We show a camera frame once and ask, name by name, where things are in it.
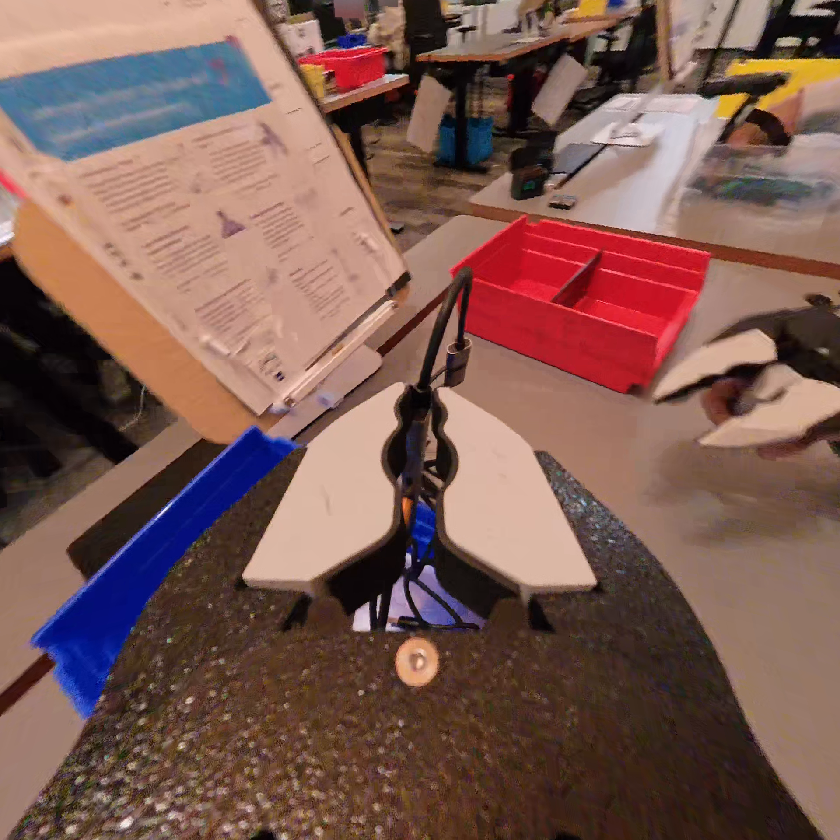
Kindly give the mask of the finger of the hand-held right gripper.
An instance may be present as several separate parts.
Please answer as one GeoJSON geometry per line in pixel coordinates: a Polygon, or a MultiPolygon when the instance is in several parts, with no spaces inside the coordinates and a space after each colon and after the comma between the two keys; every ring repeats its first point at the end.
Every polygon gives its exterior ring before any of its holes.
{"type": "Polygon", "coordinates": [[[667,371],[654,388],[652,401],[680,401],[731,378],[737,369],[761,369],[776,360],[775,340],[759,329],[716,339],[693,350],[667,371]]]}
{"type": "Polygon", "coordinates": [[[743,394],[736,416],[698,441],[705,448],[804,450],[838,445],[839,389],[816,382],[782,394],[743,394]]]}

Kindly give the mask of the white paper sheet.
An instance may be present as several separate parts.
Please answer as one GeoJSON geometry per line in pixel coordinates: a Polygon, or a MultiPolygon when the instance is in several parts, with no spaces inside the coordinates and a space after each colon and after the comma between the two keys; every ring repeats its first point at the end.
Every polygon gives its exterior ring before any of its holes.
{"type": "Polygon", "coordinates": [[[571,55],[563,55],[554,63],[532,101],[531,113],[548,128],[554,128],[587,76],[584,65],[571,55]]]}
{"type": "Polygon", "coordinates": [[[452,96],[452,91],[440,80],[423,75],[407,126],[406,141],[410,145],[426,154],[434,150],[438,129],[452,96]]]}

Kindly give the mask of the red divided parts bin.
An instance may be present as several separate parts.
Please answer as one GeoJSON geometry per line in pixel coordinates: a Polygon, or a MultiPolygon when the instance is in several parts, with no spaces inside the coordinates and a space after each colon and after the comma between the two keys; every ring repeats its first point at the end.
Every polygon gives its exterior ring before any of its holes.
{"type": "Polygon", "coordinates": [[[525,216],[453,269],[466,330],[619,393],[647,388],[694,310],[708,252],[525,216]]]}

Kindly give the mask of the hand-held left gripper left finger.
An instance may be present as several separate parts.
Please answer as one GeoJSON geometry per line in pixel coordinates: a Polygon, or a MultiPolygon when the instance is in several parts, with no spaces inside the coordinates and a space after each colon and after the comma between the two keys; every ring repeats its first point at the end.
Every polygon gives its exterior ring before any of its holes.
{"type": "Polygon", "coordinates": [[[396,383],[315,437],[243,582],[313,600],[332,597],[348,615],[391,589],[408,540],[401,476],[410,424],[411,388],[396,383]]]}

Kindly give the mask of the blue parts bin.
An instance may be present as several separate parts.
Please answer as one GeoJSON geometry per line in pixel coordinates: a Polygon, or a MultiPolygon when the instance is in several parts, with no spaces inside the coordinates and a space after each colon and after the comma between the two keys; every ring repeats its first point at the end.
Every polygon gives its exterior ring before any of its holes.
{"type": "Polygon", "coordinates": [[[32,637],[82,719],[93,713],[146,604],[185,551],[298,446],[257,428],[227,446],[32,637]]]}

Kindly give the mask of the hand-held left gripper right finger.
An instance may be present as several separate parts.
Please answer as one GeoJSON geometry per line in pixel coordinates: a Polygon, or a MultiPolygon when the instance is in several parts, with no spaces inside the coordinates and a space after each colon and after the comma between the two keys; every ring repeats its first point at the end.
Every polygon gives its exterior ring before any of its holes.
{"type": "Polygon", "coordinates": [[[453,389],[434,393],[434,571],[446,594],[489,618],[500,601],[597,586],[529,443],[453,389]]]}

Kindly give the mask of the person's right hand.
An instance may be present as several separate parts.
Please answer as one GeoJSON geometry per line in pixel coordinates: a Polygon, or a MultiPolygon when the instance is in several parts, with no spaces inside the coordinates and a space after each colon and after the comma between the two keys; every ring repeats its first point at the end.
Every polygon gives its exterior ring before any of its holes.
{"type": "Polygon", "coordinates": [[[713,382],[700,395],[700,404],[707,419],[720,426],[736,416],[737,408],[750,383],[736,377],[728,377],[713,382]]]}

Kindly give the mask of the grey USB hub with cable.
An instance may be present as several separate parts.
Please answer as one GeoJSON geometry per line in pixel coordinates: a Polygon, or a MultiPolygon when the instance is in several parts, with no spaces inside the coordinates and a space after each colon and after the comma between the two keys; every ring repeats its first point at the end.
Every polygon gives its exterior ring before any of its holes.
{"type": "Polygon", "coordinates": [[[455,387],[466,377],[471,349],[471,342],[466,337],[466,321],[473,280],[473,269],[465,266],[457,270],[437,310],[419,375],[406,388],[397,404],[401,426],[396,439],[396,453],[402,458],[397,475],[402,521],[408,531],[413,528],[417,503],[424,486],[424,457],[432,418],[434,384],[442,379],[443,386],[455,387]],[[436,369],[446,329],[455,313],[458,315],[455,338],[446,348],[443,366],[436,369]]]}

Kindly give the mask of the clear plastic storage box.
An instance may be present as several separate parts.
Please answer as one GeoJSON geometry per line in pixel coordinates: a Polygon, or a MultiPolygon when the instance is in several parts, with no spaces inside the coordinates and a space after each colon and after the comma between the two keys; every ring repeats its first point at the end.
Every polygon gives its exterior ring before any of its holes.
{"type": "Polygon", "coordinates": [[[713,145],[689,175],[694,197],[815,211],[838,204],[838,135],[797,135],[781,146],[713,145]]]}

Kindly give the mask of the red storage bin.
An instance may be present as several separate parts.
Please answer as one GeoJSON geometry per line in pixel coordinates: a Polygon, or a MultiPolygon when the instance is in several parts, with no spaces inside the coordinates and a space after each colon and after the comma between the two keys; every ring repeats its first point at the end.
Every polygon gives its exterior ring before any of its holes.
{"type": "Polygon", "coordinates": [[[383,78],[387,52],[385,47],[369,45],[349,49],[325,49],[301,56],[297,61],[301,66],[322,67],[323,70],[332,72],[338,92],[347,92],[383,78]]]}

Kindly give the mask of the small black box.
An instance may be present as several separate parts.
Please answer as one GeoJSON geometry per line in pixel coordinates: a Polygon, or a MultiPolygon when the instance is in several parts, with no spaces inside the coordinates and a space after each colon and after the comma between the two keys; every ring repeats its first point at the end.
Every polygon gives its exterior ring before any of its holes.
{"type": "Polygon", "coordinates": [[[511,171],[510,198],[520,202],[541,196],[550,170],[539,164],[530,164],[511,171]]]}

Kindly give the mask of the long office desk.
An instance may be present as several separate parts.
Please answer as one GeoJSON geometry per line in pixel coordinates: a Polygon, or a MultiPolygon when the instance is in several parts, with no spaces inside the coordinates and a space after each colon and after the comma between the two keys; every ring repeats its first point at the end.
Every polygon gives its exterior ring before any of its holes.
{"type": "Polygon", "coordinates": [[[527,37],[524,34],[495,34],[476,38],[442,49],[429,51],[416,58],[428,65],[447,64],[506,64],[553,46],[568,46],[632,19],[635,12],[617,16],[582,18],[561,24],[546,35],[527,37]]]}
{"type": "Polygon", "coordinates": [[[325,114],[334,114],[360,103],[381,98],[393,91],[402,90],[408,85],[409,81],[407,74],[385,74],[383,77],[363,86],[326,96],[321,100],[321,110],[325,114]]]}

